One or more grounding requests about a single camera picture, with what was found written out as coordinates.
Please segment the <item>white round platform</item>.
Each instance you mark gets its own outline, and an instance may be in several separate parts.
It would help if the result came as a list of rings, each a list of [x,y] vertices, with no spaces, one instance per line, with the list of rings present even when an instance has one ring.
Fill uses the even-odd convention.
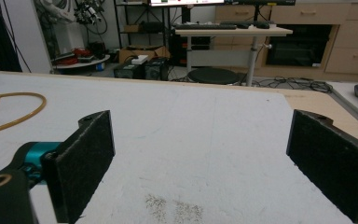
[[[93,60],[89,63],[74,63],[69,65],[53,65],[53,69],[73,69],[87,66],[94,66],[96,69],[104,69],[104,64],[110,59],[110,56],[106,54],[101,60]]]

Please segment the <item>white table mat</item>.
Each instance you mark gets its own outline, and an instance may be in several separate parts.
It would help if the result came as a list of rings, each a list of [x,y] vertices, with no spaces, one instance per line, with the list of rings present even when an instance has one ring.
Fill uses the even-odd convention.
[[[0,169],[107,110],[116,155],[80,224],[351,224],[286,153],[292,108],[273,92],[99,77],[0,74]]]

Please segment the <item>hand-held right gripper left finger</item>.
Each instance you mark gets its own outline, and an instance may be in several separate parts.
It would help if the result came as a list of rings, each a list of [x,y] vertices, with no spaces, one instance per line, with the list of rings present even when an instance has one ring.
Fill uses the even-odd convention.
[[[75,224],[115,156],[108,110],[78,121],[78,129],[62,142],[31,142],[24,163],[48,186],[56,220]]]

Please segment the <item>light wooden desk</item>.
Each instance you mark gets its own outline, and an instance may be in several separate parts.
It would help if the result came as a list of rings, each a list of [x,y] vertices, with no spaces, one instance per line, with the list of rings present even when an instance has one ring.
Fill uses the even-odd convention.
[[[248,68],[245,85],[251,87],[255,73],[255,61],[258,52],[258,38],[268,36],[287,36],[293,31],[281,27],[269,29],[248,28],[235,30],[176,30],[175,33],[184,36],[187,41],[186,69],[192,70],[193,66],[246,66]],[[210,49],[193,50],[192,38],[200,36],[210,37],[251,37],[252,45],[248,50],[234,49]]]

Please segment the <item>brown cardboard box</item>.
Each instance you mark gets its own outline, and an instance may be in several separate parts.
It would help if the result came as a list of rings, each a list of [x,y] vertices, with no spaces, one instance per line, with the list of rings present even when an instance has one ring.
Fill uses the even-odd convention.
[[[165,46],[127,46],[118,52],[120,63],[130,61],[139,55],[147,55],[149,60],[156,57],[171,57],[169,50]]]

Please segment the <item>lit monitor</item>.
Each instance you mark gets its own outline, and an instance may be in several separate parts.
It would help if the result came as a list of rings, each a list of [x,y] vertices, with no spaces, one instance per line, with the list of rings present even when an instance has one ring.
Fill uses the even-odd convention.
[[[186,7],[224,4],[225,0],[148,0],[151,7]]]

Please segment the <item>black equipment case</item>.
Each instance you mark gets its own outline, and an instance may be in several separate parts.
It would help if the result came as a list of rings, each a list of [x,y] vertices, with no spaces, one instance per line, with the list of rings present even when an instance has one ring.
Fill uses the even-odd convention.
[[[119,64],[117,67],[114,68],[114,77],[144,79],[145,70],[142,65],[126,62],[126,63]]]
[[[145,65],[145,78],[150,80],[168,80],[168,60],[154,58]]]

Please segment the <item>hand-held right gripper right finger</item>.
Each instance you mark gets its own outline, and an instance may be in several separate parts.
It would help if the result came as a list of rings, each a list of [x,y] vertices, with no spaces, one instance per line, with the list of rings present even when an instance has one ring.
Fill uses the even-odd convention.
[[[287,156],[352,222],[358,223],[358,139],[330,118],[293,114]]]

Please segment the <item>black round stool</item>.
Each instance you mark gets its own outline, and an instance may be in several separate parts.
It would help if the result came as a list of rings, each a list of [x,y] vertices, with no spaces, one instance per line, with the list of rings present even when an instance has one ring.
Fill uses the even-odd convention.
[[[239,81],[239,76],[227,69],[203,67],[195,69],[187,74],[194,82],[205,84],[230,85]]]

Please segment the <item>black keyboard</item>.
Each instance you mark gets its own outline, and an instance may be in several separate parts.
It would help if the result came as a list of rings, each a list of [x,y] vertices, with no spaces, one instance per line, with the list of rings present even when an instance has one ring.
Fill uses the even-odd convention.
[[[177,24],[175,30],[235,30],[234,24]]]

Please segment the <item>white robot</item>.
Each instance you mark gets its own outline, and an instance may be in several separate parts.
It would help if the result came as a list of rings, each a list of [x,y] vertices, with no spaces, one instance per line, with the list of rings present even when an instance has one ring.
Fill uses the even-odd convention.
[[[34,0],[50,59],[83,48],[74,0]]]

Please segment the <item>light wooden cabinets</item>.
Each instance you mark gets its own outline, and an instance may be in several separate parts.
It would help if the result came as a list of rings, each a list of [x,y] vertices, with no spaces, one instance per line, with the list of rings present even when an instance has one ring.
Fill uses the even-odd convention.
[[[268,52],[263,49],[255,67],[257,77],[358,81],[358,3],[298,1],[293,6],[268,7],[264,12],[279,25],[329,25],[331,31],[320,66],[268,65]]]

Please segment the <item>white partition panel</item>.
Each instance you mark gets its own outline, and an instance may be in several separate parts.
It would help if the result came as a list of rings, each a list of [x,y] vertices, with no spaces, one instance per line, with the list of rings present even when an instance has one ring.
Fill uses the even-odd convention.
[[[48,74],[52,66],[34,0],[0,0],[4,28],[24,72]]]

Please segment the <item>black metal shelf rack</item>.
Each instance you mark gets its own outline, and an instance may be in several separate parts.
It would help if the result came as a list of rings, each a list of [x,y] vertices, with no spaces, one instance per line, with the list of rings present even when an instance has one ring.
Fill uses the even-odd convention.
[[[179,7],[151,7],[149,0],[113,0],[113,4],[121,48],[168,47],[173,26],[182,19]]]

